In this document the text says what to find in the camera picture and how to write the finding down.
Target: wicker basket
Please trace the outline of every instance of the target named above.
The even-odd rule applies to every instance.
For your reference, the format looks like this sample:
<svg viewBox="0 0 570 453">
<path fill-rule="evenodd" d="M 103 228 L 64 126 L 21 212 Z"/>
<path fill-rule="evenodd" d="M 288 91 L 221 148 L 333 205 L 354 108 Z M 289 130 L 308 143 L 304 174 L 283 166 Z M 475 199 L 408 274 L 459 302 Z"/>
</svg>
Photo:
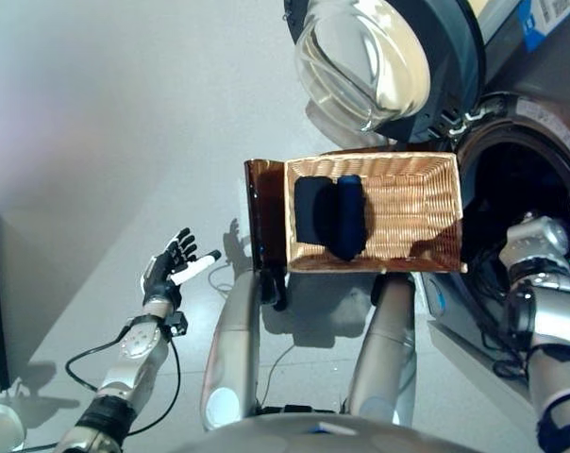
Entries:
<svg viewBox="0 0 570 453">
<path fill-rule="evenodd" d="M 365 193 L 365 250 L 352 261 L 299 243 L 293 187 L 301 176 L 359 175 Z M 461 262 L 461 190 L 448 153 L 340 154 L 285 163 L 287 262 L 293 272 L 466 271 Z"/>
</svg>

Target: washing machine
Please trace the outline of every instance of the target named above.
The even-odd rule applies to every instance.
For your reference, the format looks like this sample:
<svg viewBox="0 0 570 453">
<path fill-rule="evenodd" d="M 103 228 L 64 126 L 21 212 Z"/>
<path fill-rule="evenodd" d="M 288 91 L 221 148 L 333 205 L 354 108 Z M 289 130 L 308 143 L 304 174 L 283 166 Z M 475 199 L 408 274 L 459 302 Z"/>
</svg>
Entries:
<svg viewBox="0 0 570 453">
<path fill-rule="evenodd" d="M 340 131 L 331 140 L 457 153 L 468 272 L 422 274 L 432 340 L 470 378 L 503 364 L 529 411 L 497 335 L 498 253 L 529 211 L 570 237 L 570 0 L 285 0 L 284 19 L 311 111 Z"/>
</svg>

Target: navy blue cloth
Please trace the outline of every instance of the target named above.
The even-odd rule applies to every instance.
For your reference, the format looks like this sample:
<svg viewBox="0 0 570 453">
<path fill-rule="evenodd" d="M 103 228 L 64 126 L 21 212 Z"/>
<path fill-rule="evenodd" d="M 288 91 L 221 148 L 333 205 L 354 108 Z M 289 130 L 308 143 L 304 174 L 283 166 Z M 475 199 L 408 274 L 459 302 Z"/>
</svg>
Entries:
<svg viewBox="0 0 570 453">
<path fill-rule="evenodd" d="M 366 245 L 360 177 L 302 176 L 293 186 L 295 233 L 301 243 L 324 245 L 341 260 L 353 260 Z"/>
</svg>

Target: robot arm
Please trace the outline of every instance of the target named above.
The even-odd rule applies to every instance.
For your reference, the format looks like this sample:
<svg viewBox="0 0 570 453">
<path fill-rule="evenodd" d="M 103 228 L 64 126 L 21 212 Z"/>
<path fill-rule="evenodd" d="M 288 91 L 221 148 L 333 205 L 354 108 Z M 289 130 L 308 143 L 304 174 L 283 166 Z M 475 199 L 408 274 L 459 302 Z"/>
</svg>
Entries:
<svg viewBox="0 0 570 453">
<path fill-rule="evenodd" d="M 94 400 L 55 449 L 56 453 L 121 453 L 130 427 L 147 403 L 173 336 L 186 333 L 177 309 L 180 285 L 220 258 L 217 250 L 197 259 L 194 236 L 185 228 L 151 259 L 141 278 L 142 314 L 120 336 L 120 354 Z"/>
<path fill-rule="evenodd" d="M 561 225 L 530 214 L 508 230 L 499 258 L 511 291 L 502 334 L 526 353 L 528 386 L 539 418 L 539 446 L 570 452 L 570 266 Z"/>
</svg>

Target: power cord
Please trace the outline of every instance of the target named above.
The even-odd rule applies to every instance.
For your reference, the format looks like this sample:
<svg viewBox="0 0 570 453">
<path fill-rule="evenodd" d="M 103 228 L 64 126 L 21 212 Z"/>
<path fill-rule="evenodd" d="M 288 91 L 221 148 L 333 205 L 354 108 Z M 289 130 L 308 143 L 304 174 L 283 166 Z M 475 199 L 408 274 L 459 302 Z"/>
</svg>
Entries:
<svg viewBox="0 0 570 453">
<path fill-rule="evenodd" d="M 69 359 L 67 361 L 67 363 L 65 363 L 65 371 L 67 372 L 67 374 L 78 384 L 84 386 L 88 390 L 96 392 L 98 390 L 98 388 L 93 386 L 92 384 L 90 384 L 90 382 L 87 382 L 86 380 L 84 380 L 81 377 L 79 377 L 78 375 L 76 375 L 71 369 L 71 364 L 74 363 L 75 361 L 83 359 L 86 356 L 90 356 L 91 354 L 95 354 L 96 352 L 103 351 L 105 349 L 108 349 L 111 346 L 115 346 L 116 344 L 118 344 L 119 342 L 122 341 L 122 339 L 126 336 L 126 334 L 129 330 L 130 330 L 130 327 L 125 326 L 122 329 L 122 331 L 119 333 L 117 338 L 115 338 L 115 340 L 108 342 L 106 344 L 101 344 L 100 346 L 94 347 L 92 349 L 88 349 L 87 351 L 84 351 L 81 354 L 77 354 L 73 358 Z M 170 346 L 172 347 L 172 351 L 174 352 L 174 359 L 176 361 L 176 392 L 174 393 L 174 397 L 172 398 L 170 405 L 167 407 L 167 409 L 163 412 L 163 414 L 160 417 L 158 417 L 155 421 L 149 423 L 147 426 L 145 426 L 143 428 L 136 429 L 134 431 L 130 431 L 127 434 L 127 437 L 136 436 L 137 434 L 141 434 L 141 433 L 151 429 L 152 427 L 156 426 L 160 422 L 162 422 L 165 419 L 165 417 L 168 416 L 170 411 L 172 411 L 172 409 L 174 408 L 174 405 L 176 404 L 176 401 L 178 400 L 178 395 L 180 394 L 180 386 L 182 384 L 182 375 L 181 375 L 181 369 L 180 369 L 180 357 L 178 356 L 178 351 L 176 349 L 176 345 L 174 344 L 174 341 L 172 339 L 170 339 Z M 31 446 L 31 447 L 24 448 L 24 449 L 18 450 L 18 451 L 20 453 L 44 451 L 44 450 L 49 450 L 51 448 L 55 448 L 58 444 L 59 443 L 53 443 L 53 444 L 48 444 L 48 445 L 39 445 L 39 446 Z"/>
<path fill-rule="evenodd" d="M 69 377 L 71 379 L 73 379 L 75 382 L 77 382 L 79 385 L 85 387 L 86 389 L 88 389 L 92 392 L 97 392 L 98 387 L 93 386 L 92 384 L 90 384 L 90 382 L 87 382 L 86 380 L 79 377 L 71 369 L 71 365 L 74 362 L 83 359 L 84 357 L 90 356 L 92 354 L 96 354 L 97 352 L 101 352 L 101 351 L 104 351 L 105 349 L 109 349 L 110 347 L 115 346 L 116 344 L 118 344 L 119 342 L 121 342 L 124 339 L 124 337 L 129 332 L 129 330 L 130 330 L 130 326 L 124 326 L 124 328 L 122 328 L 122 331 L 119 332 L 119 335 L 117 335 L 115 340 L 112 340 L 112 341 L 105 343 L 105 344 L 101 344 L 100 346 L 97 346 L 97 347 L 93 347 L 92 349 L 88 349 L 87 351 L 84 351 L 80 354 L 77 354 L 75 357 L 71 357 L 69 360 L 67 360 L 67 363 L 65 363 L 65 371 L 67 372 Z"/>
<path fill-rule="evenodd" d="M 480 330 L 480 338 L 482 339 L 482 345 L 485 349 L 501 352 L 510 356 L 509 359 L 499 359 L 493 362 L 492 370 L 495 376 L 506 380 L 527 380 L 528 373 L 526 364 L 528 360 L 522 360 L 520 354 L 502 342 L 498 337 L 487 334 L 483 328 Z M 486 341 L 488 337 L 494 339 L 494 341 L 498 343 L 498 346 L 489 345 Z"/>
<path fill-rule="evenodd" d="M 480 249 L 470 262 L 471 281 L 474 289 L 483 296 L 493 299 L 499 305 L 505 300 L 506 291 L 501 288 L 496 275 L 487 278 L 484 275 L 485 265 L 493 263 L 493 257 L 497 257 L 505 242 L 496 243 L 494 246 Z"/>
<path fill-rule="evenodd" d="M 278 358 L 275 360 L 275 363 L 273 363 L 272 368 L 270 369 L 270 372 L 268 373 L 268 381 L 266 382 L 266 390 L 264 391 L 264 397 L 262 398 L 262 401 L 260 403 L 260 407 L 264 406 L 264 403 L 266 402 L 266 397 L 268 396 L 268 391 L 270 390 L 270 382 L 273 378 L 273 373 L 275 372 L 275 370 L 277 369 L 277 365 L 278 363 L 287 355 L 290 353 L 290 351 L 295 347 L 295 344 L 292 344 L 291 346 L 289 346 L 287 349 L 285 349 L 280 356 L 278 356 Z"/>
<path fill-rule="evenodd" d="M 174 408 L 176 400 L 178 399 L 178 394 L 180 393 L 180 384 L 182 383 L 182 376 L 180 373 L 180 357 L 178 356 L 178 351 L 176 350 L 176 346 L 174 345 L 174 341 L 172 339 L 170 339 L 170 346 L 172 347 L 172 351 L 174 351 L 174 359 L 176 360 L 176 392 L 174 393 L 174 397 L 172 398 L 172 402 L 170 403 L 168 408 L 165 410 L 165 412 L 157 420 L 148 424 L 144 428 L 136 429 L 135 431 L 130 431 L 127 434 L 127 437 L 135 436 L 137 434 L 145 432 L 148 429 L 154 427 L 156 424 L 163 421 L 163 419 L 168 416 L 168 413 L 170 413 L 170 411 Z"/>
</svg>

